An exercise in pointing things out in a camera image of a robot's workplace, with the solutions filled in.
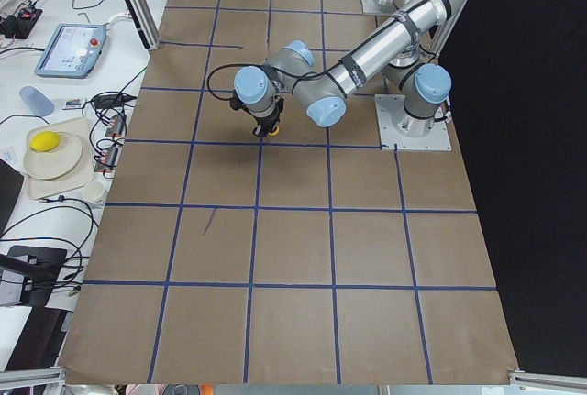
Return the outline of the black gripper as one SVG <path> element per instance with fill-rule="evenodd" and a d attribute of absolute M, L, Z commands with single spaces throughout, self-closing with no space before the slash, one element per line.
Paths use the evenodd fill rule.
<path fill-rule="evenodd" d="M 253 129 L 253 135 L 256 137 L 266 137 L 275 126 L 279 126 L 283 108 L 284 99 L 281 96 L 273 96 L 255 104 L 242 102 L 242 109 L 257 122 Z"/>

